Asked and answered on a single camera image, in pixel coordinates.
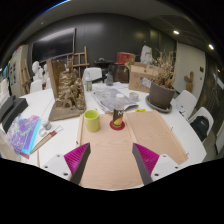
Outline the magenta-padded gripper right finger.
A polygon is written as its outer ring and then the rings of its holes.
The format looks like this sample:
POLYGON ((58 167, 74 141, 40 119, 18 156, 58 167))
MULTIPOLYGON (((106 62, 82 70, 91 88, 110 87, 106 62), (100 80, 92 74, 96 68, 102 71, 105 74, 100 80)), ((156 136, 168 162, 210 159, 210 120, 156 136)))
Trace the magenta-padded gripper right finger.
POLYGON ((159 180, 181 169, 181 166, 167 154, 158 155, 137 143, 133 144, 132 153, 135 157, 144 185, 159 180))

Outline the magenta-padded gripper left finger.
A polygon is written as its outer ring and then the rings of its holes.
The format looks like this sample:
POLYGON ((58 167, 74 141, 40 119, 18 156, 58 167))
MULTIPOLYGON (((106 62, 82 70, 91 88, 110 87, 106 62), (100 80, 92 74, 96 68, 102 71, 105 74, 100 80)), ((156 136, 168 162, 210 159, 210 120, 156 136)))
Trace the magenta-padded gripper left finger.
POLYGON ((42 169, 72 183, 79 184, 90 153, 90 144, 86 143, 65 155, 55 155, 42 166, 42 169))

